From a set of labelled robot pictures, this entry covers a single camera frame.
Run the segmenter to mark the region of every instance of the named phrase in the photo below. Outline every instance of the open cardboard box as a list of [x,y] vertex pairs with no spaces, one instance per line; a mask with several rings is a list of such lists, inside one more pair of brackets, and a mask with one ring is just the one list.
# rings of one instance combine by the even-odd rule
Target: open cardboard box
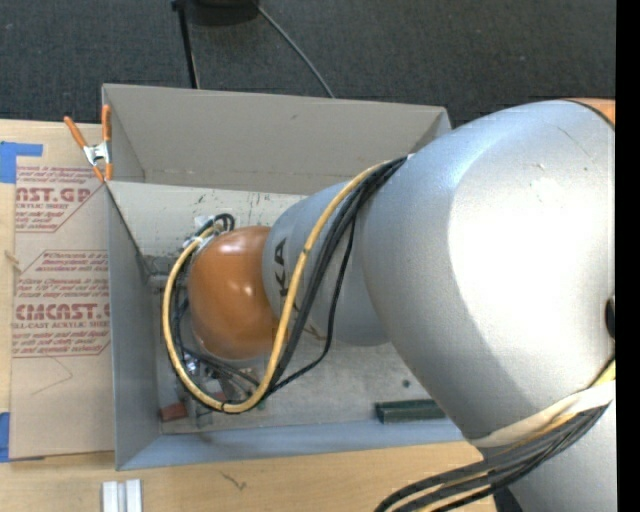
[[[119,469],[462,439],[448,419],[375,418],[376,402],[428,397],[390,344],[336,344],[240,416],[202,426],[158,414],[176,397],[160,333],[162,280],[194,218],[229,212],[238,226],[271,225],[301,197],[449,131],[443,108],[124,85],[105,85],[103,101],[113,128],[114,180],[101,190]],[[312,357],[316,347],[304,347],[301,357]]]

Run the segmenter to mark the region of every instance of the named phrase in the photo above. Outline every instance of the blue tape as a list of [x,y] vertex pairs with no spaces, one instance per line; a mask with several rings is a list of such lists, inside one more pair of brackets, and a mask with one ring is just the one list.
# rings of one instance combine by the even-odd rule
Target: blue tape
[[0,183],[15,183],[18,157],[42,156],[43,147],[42,144],[0,141]]
[[9,413],[0,413],[0,463],[9,462]]

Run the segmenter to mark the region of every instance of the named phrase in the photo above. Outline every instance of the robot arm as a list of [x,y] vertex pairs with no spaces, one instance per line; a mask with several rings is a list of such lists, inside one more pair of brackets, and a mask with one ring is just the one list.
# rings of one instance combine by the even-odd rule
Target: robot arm
[[[270,381],[249,399],[257,403],[282,375],[280,355],[295,348],[285,347],[287,329],[303,334],[286,318],[307,307],[313,289],[305,323],[314,332],[391,341],[491,459],[504,447],[482,441],[589,388],[613,358],[614,123],[613,102],[508,109],[364,173],[350,190],[303,200],[268,233],[245,228],[214,239],[189,277],[192,308],[216,304],[196,314],[196,336],[213,355],[249,357],[271,348],[285,316]],[[325,240],[333,240],[329,253]],[[237,272],[205,263],[229,253],[243,262]],[[324,265],[319,277],[300,272],[300,255]],[[208,285],[214,267],[219,276]],[[207,314],[235,296],[239,314],[225,317],[235,320]],[[510,486],[524,510],[616,509],[615,397],[605,402],[581,442]]]

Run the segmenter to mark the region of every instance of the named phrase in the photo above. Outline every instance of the black cable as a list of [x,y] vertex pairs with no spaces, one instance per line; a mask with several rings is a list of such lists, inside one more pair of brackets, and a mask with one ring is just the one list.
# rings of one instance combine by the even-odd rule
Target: black cable
[[[540,440],[534,440],[530,443],[527,443],[527,445],[525,445],[525,448],[530,448],[530,446],[528,445],[533,445],[536,449],[533,454],[527,455],[527,458],[524,461],[517,460],[517,457],[514,456],[514,453],[517,452],[518,449],[511,450],[501,456],[501,458],[509,458],[513,456],[514,460],[512,460],[510,464],[496,465],[494,461],[490,465],[495,467],[492,467],[489,471],[486,472],[486,474],[474,477],[473,479],[469,479],[458,484],[438,489],[436,491],[432,491],[426,496],[417,498],[399,508],[394,509],[394,512],[413,512],[447,497],[455,496],[456,494],[461,494],[463,492],[468,492],[476,487],[487,484],[488,487],[486,489],[443,505],[435,509],[433,512],[454,510],[456,508],[459,508],[460,506],[490,496],[520,480],[545,461],[551,459],[555,455],[566,450],[569,446],[573,445],[598,421],[605,410],[606,406],[587,411],[585,413],[580,413],[566,424],[554,429],[551,433],[543,436],[542,441],[544,442],[541,443]],[[465,472],[467,472],[466,474],[469,475],[470,473],[468,471],[473,466],[477,467],[478,465],[482,465],[482,463],[472,464],[470,466],[460,468],[459,470],[454,470],[454,472],[459,473],[460,477],[463,477]],[[426,479],[423,482],[431,480],[433,483],[438,479],[441,480],[440,483],[451,481],[452,479],[448,478],[446,475],[447,474],[436,475],[435,477]],[[408,486],[407,488],[401,489],[400,491],[387,497],[376,508],[376,512],[388,510],[390,506],[397,503],[398,501],[409,497],[411,494],[416,494],[417,492],[420,492],[420,490],[424,490],[426,488],[424,485],[421,486],[420,483],[417,484],[418,485],[412,485]]]
[[199,89],[198,77],[196,75],[196,65],[193,59],[193,50],[191,49],[191,37],[189,36],[189,24],[187,23],[187,15],[185,13],[186,0],[172,0],[171,8],[178,13],[180,22],[180,34],[182,35],[182,45],[187,58],[187,68],[189,70],[189,83],[192,89]]
[[[386,163],[385,165],[381,165],[378,169],[373,171],[351,192],[351,194],[349,194],[349,196],[347,196],[347,198],[344,199],[342,205],[335,214],[334,219],[328,228],[324,243],[319,250],[316,264],[312,270],[312,274],[309,280],[309,284],[302,299],[302,303],[298,308],[298,315],[294,322],[294,326],[291,329],[289,341],[287,342],[285,350],[280,358],[280,361],[278,362],[278,367],[276,368],[273,379],[274,384],[271,386],[271,389],[265,394],[265,398],[272,394],[276,389],[281,389],[282,386],[285,385],[281,385],[278,380],[286,371],[286,368],[289,365],[291,358],[297,348],[298,342],[300,341],[302,332],[305,328],[306,321],[309,317],[313,301],[315,300],[317,292],[324,278],[326,269],[331,261],[336,247],[340,243],[342,235],[349,227],[350,223],[355,221],[356,215],[365,204],[365,202],[400,168],[405,160],[406,157],[398,158]],[[290,383],[292,380],[293,379],[287,378],[286,383]]]
[[234,218],[233,215],[231,215],[230,213],[220,213],[215,217],[208,219],[202,226],[200,226],[196,230],[193,236],[194,237],[200,236],[202,233],[204,233],[207,229],[212,227],[218,221],[222,221],[222,232],[233,231],[236,227],[236,219]]
[[331,307],[329,309],[329,319],[328,319],[328,325],[327,325],[327,335],[326,335],[326,339],[325,339],[325,343],[324,343],[324,349],[322,350],[322,354],[320,354],[320,356],[315,361],[313,361],[312,363],[308,364],[307,366],[305,366],[305,367],[301,368],[300,370],[296,371],[295,373],[293,373],[292,375],[290,375],[286,379],[284,379],[281,382],[277,383],[269,391],[269,394],[275,393],[276,391],[278,391],[279,389],[283,388],[284,386],[286,386],[290,382],[294,381],[298,377],[301,377],[302,375],[304,375],[305,373],[309,372],[310,370],[313,370],[316,366],[318,366],[318,364],[320,364],[320,362],[329,353],[329,350],[331,349],[331,344],[332,344],[332,341],[333,341],[333,327],[334,327],[334,323],[335,323],[336,308],[338,306],[338,298],[340,297],[340,290],[342,289],[342,282],[344,281],[344,275],[345,275],[346,270],[347,270],[347,264],[349,262],[349,256],[351,255],[351,249],[353,247],[354,234],[355,234],[355,218],[351,222],[351,233],[349,235],[349,242],[347,244],[347,248],[346,248],[344,256],[342,258],[342,263],[340,265],[340,271],[338,273],[338,278],[336,280],[336,286],[334,288],[333,297],[331,299]]
[[447,485],[461,478],[469,477],[473,474],[489,473],[491,471],[502,471],[504,469],[518,468],[526,464],[542,450],[550,446],[552,443],[567,435],[573,429],[573,424],[578,419],[574,418],[570,422],[561,425],[557,429],[547,432],[543,436],[529,441],[528,443],[512,448],[509,451],[500,452],[497,455],[488,456],[486,459],[474,462],[461,468],[453,469],[429,478],[414,482],[402,489],[397,490],[393,494],[387,496],[376,507],[375,512],[383,512],[389,507],[408,498],[412,494],[426,491],[437,485]]
[[177,286],[174,288],[173,296],[174,296],[173,297],[174,298],[174,303],[173,303],[174,314],[172,315],[172,318],[171,318],[172,320],[171,330],[173,331],[173,337],[176,340],[176,344],[180,348],[180,354],[182,355],[182,361],[184,362],[186,359],[185,346],[184,346],[184,342],[182,341],[182,331],[180,328],[180,323],[182,321],[182,317],[187,311],[187,307],[189,306],[189,299],[188,297],[185,297],[184,299],[182,299],[182,302],[180,302]]
[[331,90],[331,88],[329,87],[329,85],[327,84],[327,82],[325,82],[324,78],[322,78],[322,75],[320,74],[320,72],[316,69],[316,67],[313,65],[313,62],[311,62],[311,60],[309,60],[309,58],[304,54],[304,52],[300,49],[300,47],[294,42],[293,39],[291,39],[291,37],[289,36],[289,34],[287,34],[284,29],[278,25],[278,23],[276,23],[276,21],[269,15],[269,13],[267,13],[258,2],[253,2],[253,4],[255,5],[256,9],[258,10],[258,12],[260,14],[262,14],[262,17],[267,20],[269,22],[269,24],[276,29],[276,31],[284,38],[284,40],[289,43],[289,46],[291,46],[291,48],[293,48],[293,50],[300,56],[300,58],[304,61],[304,63],[309,67],[309,69],[311,70],[311,72],[313,73],[313,75],[318,79],[318,82],[320,82],[320,85],[322,85],[322,88],[325,90],[325,92],[327,93],[327,95],[330,98],[335,98],[335,94],[333,94],[333,91]]

